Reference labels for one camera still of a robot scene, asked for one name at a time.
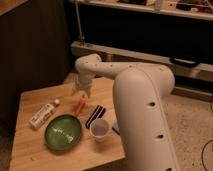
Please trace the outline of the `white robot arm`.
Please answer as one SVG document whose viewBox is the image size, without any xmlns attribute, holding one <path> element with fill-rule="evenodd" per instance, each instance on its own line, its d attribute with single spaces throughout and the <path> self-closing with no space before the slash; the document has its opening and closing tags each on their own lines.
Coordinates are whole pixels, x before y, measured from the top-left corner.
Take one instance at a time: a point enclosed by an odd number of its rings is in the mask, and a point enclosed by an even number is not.
<svg viewBox="0 0 213 171">
<path fill-rule="evenodd" d="M 90 94 L 95 76 L 114 81 L 113 104 L 129 171 L 181 171 L 162 105 L 175 84 L 167 66 L 104 62 L 90 54 L 78 58 L 75 67 L 75 91 Z"/>
</svg>

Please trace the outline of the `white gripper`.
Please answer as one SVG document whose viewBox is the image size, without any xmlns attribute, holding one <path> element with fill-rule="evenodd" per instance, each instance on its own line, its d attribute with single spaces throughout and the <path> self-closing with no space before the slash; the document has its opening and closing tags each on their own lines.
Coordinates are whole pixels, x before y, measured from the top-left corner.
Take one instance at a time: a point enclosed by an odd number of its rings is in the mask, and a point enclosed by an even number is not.
<svg viewBox="0 0 213 171">
<path fill-rule="evenodd" d="M 88 94 L 88 98 L 92 97 L 92 92 L 91 92 L 91 87 L 92 87 L 92 81 L 82 81 L 77 79 L 75 81 L 75 89 L 73 89 L 72 95 L 75 96 L 78 91 L 85 91 Z"/>
</svg>

